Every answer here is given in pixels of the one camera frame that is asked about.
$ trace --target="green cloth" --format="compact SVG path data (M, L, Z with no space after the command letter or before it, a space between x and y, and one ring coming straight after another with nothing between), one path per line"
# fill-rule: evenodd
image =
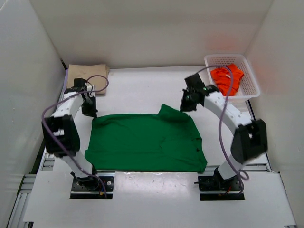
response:
M201 143L192 118L163 104L156 115L95 118L85 158L98 170L203 172Z

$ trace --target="orange cloth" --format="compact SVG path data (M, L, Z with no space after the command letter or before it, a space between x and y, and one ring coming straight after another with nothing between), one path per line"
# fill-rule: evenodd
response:
M235 64L230 64L227 67L231 70L233 75L233 84L229 96L234 96L239 89L244 72L239 70ZM210 73L220 92L226 96L231 82L230 73L225 68L216 68Z

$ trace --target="table surface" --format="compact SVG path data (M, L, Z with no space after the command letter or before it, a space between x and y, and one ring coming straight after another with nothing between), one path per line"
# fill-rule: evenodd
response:
M161 104L178 109L184 78L200 66L116 69L109 74L106 96L97 98L98 116L121 113L156 114ZM206 73L201 74L207 84ZM218 118L198 106L189 113L203 139L208 165L224 161L218 140ZM78 112L81 150L88 147L89 117ZM232 134L223 126L226 148ZM251 162L265 164L262 155ZM284 227L295 225L279 174L249 172L245 201L200 201L197 173L116 172L112 200L69 199L72 176L56 159L53 171L39 171L24 221L34 227Z

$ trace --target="plastic laundry basket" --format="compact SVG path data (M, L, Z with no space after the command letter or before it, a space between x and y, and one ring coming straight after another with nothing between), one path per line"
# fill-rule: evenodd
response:
M234 96L229 96L229 100L232 103L241 103L249 100L252 97L258 97L260 95L260 89L257 85L256 78L249 67L249 64L243 55L239 54L216 54L205 56L206 66L211 65L224 65L227 66L234 63L238 69L244 72L244 77L241 80L241 85L238 92ZM210 83L216 85L211 77L210 71L215 69L211 67L207 69Z

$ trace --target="white wall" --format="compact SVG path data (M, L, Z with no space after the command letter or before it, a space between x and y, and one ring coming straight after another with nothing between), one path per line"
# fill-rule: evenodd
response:
M275 0L247 52L262 94L252 104L267 125L295 220L304 227L304 1Z
M0 9L0 227L42 142L40 116L54 103L64 69L28 0Z
M202 65L244 53L272 0L30 0L68 64Z

